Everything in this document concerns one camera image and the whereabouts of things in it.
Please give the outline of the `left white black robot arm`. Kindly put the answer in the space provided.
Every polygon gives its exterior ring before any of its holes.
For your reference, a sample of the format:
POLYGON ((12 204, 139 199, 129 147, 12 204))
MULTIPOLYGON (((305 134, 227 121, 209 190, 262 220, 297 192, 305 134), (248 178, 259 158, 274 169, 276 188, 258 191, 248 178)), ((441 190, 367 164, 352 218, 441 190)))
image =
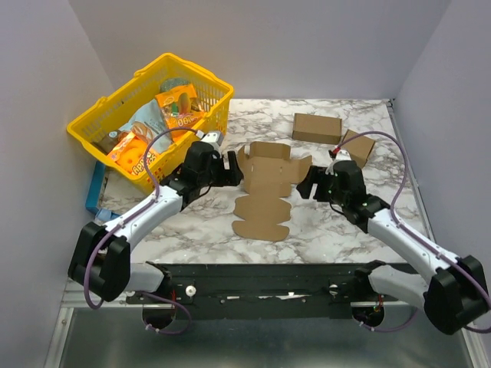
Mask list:
POLYGON ((170 293, 165 270, 149 262, 133 263, 132 251, 158 225, 197 200, 202 189, 237 186, 242 178, 235 152, 223 157, 215 143, 192 143, 184 161, 142 202, 104 225, 90 222, 81 229, 69 278, 83 287, 93 309, 98 306, 92 294, 109 302, 136 291, 154 303, 165 301, 170 293))

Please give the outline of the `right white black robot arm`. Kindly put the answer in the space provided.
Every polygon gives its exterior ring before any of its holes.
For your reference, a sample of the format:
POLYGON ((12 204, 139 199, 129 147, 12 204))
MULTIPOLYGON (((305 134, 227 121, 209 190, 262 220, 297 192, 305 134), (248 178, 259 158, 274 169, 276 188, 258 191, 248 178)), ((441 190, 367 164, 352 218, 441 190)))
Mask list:
POLYGON ((408 274, 372 261, 355 271, 345 289, 348 296, 364 301, 377 294, 395 297, 423 311, 447 335, 489 312, 481 263, 473 256, 461 258, 405 225, 387 202, 367 192, 355 162, 312 166, 297 190, 303 199, 339 206, 351 224, 389 246, 414 269, 408 274))

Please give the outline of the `brown cardboard box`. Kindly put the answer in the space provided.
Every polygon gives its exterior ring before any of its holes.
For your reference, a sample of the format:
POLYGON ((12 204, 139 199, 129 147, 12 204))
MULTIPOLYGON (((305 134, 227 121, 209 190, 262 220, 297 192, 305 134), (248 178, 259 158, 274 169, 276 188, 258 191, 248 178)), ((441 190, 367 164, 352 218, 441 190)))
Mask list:
POLYGON ((245 195, 235 200, 232 223, 236 235, 253 240, 280 242, 289 234, 284 225, 291 219, 292 205, 286 200, 293 185, 302 182, 312 165, 312 156, 291 157, 284 143, 255 141, 238 152, 245 195))

